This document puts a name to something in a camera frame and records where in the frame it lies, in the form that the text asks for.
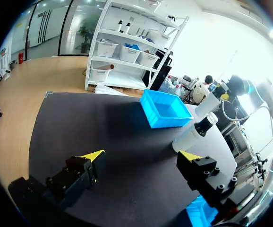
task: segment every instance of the blue item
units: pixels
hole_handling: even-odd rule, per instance
[[[211,208],[200,195],[189,206],[186,207],[188,216],[193,227],[209,227],[218,211]]]
[[[141,105],[152,129],[185,126],[193,119],[181,99],[168,93],[146,89]]]
[[[133,44],[133,45],[125,44],[125,46],[140,51],[140,48],[138,47],[138,45],[135,45],[135,44]]]

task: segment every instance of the desk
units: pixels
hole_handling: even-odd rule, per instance
[[[195,106],[188,108],[193,122],[200,120]],[[198,196],[176,168],[171,146],[190,125],[151,129],[139,98],[54,93],[44,99],[35,122],[29,174],[44,183],[68,157],[104,149],[102,177],[66,212],[99,226],[164,226]],[[189,152],[209,155],[225,173],[234,173],[233,155],[216,126]]]

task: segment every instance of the white bottle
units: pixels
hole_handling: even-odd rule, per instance
[[[130,29],[130,23],[127,23],[127,25],[124,29],[124,34],[128,34],[129,29]]]
[[[179,94],[179,85],[170,85],[167,93],[177,96]]]
[[[171,76],[168,76],[160,86],[159,91],[166,92],[171,84]]]
[[[120,32],[122,25],[123,25],[123,20],[120,20],[118,23],[118,28],[116,29],[116,32]]]
[[[216,123],[218,118],[211,112],[200,122],[191,125],[183,134],[177,137],[172,142],[172,147],[175,152],[186,151],[190,147],[197,144],[203,137],[205,137],[206,132]]]

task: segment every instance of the shelving unit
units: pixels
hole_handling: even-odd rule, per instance
[[[161,29],[163,28],[163,31],[165,31],[167,27],[172,27],[173,31],[170,33],[173,33],[173,32],[177,32],[177,33],[176,33],[175,37],[172,39],[172,43],[170,44],[169,48],[166,49],[162,46],[159,46],[155,43],[149,42],[149,41],[142,39],[142,38],[135,36],[135,35],[129,35],[129,34],[116,32],[116,31],[113,31],[112,28],[102,29],[101,26],[102,26],[110,9],[113,9],[112,10],[113,12],[115,10],[119,10],[119,11],[123,10],[123,13],[125,13],[126,16],[127,16],[127,12],[131,12],[131,14],[133,14],[133,16],[135,14],[138,14],[139,19],[141,18],[141,20],[143,20],[143,21],[148,21],[148,19],[150,19],[150,20],[152,20],[152,22],[150,23],[151,25],[153,24],[153,26],[156,25],[157,27],[159,27]],[[165,61],[167,59],[167,56],[170,54],[173,45],[175,44],[177,38],[179,37],[179,35],[180,35],[182,29],[184,28],[185,24],[187,23],[188,19],[189,19],[189,17],[186,17],[184,19],[184,22],[180,26],[177,26],[173,22],[169,21],[166,17],[160,16],[148,9],[139,7],[139,6],[131,4],[129,2],[125,2],[123,0],[108,0],[105,4],[105,7],[104,7],[102,13],[101,13],[101,16],[100,16],[99,21],[97,23],[97,27],[94,31],[93,39],[91,42],[88,63],[87,63],[87,69],[86,69],[85,90],[88,89],[88,85],[97,85],[99,83],[106,85],[106,86],[113,86],[113,87],[125,87],[125,88],[140,89],[140,90],[144,90],[146,88],[149,89],[151,87],[151,85],[153,84],[155,78],[157,77],[158,73],[160,72],[163,64],[165,63]],[[156,69],[140,65],[138,62],[131,63],[131,62],[127,62],[127,61],[122,61],[115,54],[111,58],[97,56],[95,49],[96,49],[96,43],[97,43],[97,39],[98,39],[99,34],[112,35],[114,37],[115,41],[117,41],[117,39],[120,39],[122,42],[123,42],[123,40],[127,39],[127,41],[126,41],[127,43],[130,43],[131,41],[136,41],[138,43],[141,43],[142,45],[145,44],[144,46],[147,45],[148,47],[153,48],[153,52],[155,52],[156,50],[162,50],[162,51],[166,52],[166,54],[161,59],[161,62]],[[122,71],[112,70],[109,73],[105,82],[90,81],[89,76],[91,73],[91,66],[92,66],[93,61],[108,62],[108,63],[112,63],[112,64],[122,65],[122,66],[125,66],[124,67],[125,70],[122,70]],[[137,68],[138,70],[127,70],[127,67]],[[148,86],[146,86],[142,80],[142,75],[144,75],[145,70],[150,72]]]
[[[111,71],[105,82],[89,81],[89,84],[103,84],[106,86],[124,87],[139,90],[146,89],[145,84],[139,76],[117,71]]]
[[[111,7],[127,10],[129,12],[137,13],[141,16],[144,16],[146,18],[149,18],[151,20],[154,20],[155,22],[165,26],[165,27],[173,27],[178,29],[179,26],[175,25],[168,19],[148,10],[142,7],[139,7],[137,5],[131,4],[130,2],[124,2],[122,0],[114,0],[112,1]]]
[[[138,36],[135,36],[135,35],[129,35],[129,34],[124,34],[124,33],[120,33],[120,32],[116,32],[116,31],[112,31],[112,30],[107,30],[107,29],[100,29],[99,30],[99,33],[104,33],[104,34],[110,34],[110,35],[116,35],[116,36],[120,36],[120,37],[124,37],[124,38],[127,38],[127,39],[130,39],[130,40],[134,40],[134,41],[137,41],[139,43],[143,43],[143,44],[146,44],[148,46],[151,46],[151,47],[154,47],[158,50],[162,50],[162,51],[167,51],[167,49],[159,46],[159,45],[156,45],[150,41],[147,41],[146,39],[142,39]]]
[[[112,58],[108,58],[108,57],[102,57],[102,56],[94,55],[92,60],[93,61],[106,61],[106,62],[113,63],[113,64],[127,65],[127,66],[135,67],[135,68],[138,68],[138,69],[143,69],[143,70],[148,70],[148,71],[151,71],[151,72],[156,72],[155,69],[146,67],[144,65],[140,65],[137,62],[131,63],[131,62],[128,62],[128,61],[121,61],[118,56],[113,56]]]

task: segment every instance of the white shelf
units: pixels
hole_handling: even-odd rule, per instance
[[[112,58],[108,58],[108,57],[101,57],[101,56],[97,56],[96,53],[93,55],[92,57],[92,61],[105,61],[105,62],[109,62],[109,63],[114,63],[114,64],[121,64],[121,65],[127,65],[127,66],[131,66],[131,67],[135,67],[138,69],[143,69],[143,70],[148,70],[151,72],[156,72],[155,69],[153,68],[149,68],[147,66],[143,66],[136,63],[131,63],[128,61],[122,61],[118,56],[113,56]]]
[[[133,13],[137,13],[141,16],[147,17],[151,20],[156,21],[157,23],[167,26],[167,27],[173,27],[178,29],[179,27],[177,25],[175,25],[174,23],[172,23],[171,21],[168,21],[166,18],[154,13],[153,11],[150,11],[148,9],[142,8],[140,6],[134,5],[132,3],[129,2],[125,2],[122,0],[114,0],[112,2],[112,7],[116,7],[119,9],[124,9],[127,10],[129,12],[133,12]]]
[[[103,84],[112,87],[125,87],[131,89],[144,90],[147,89],[142,79],[137,75],[131,75],[118,71],[111,71],[105,82],[89,81],[89,84],[97,85]]]
[[[108,30],[108,29],[100,29],[99,30],[99,33],[104,33],[104,34],[110,34],[110,35],[116,35],[116,36],[120,36],[120,37],[124,37],[124,38],[127,38],[127,39],[131,39],[131,40],[134,40],[134,41],[137,41],[137,42],[140,42],[140,43],[143,43],[143,44],[146,44],[148,46],[152,46],[158,50],[162,50],[164,52],[167,51],[167,49],[159,46],[159,45],[156,45],[150,41],[147,41],[145,39],[142,39],[140,37],[137,37],[135,35],[128,35],[128,34],[124,34],[124,33],[121,33],[121,32],[116,32],[116,31],[112,31],[112,30]]]

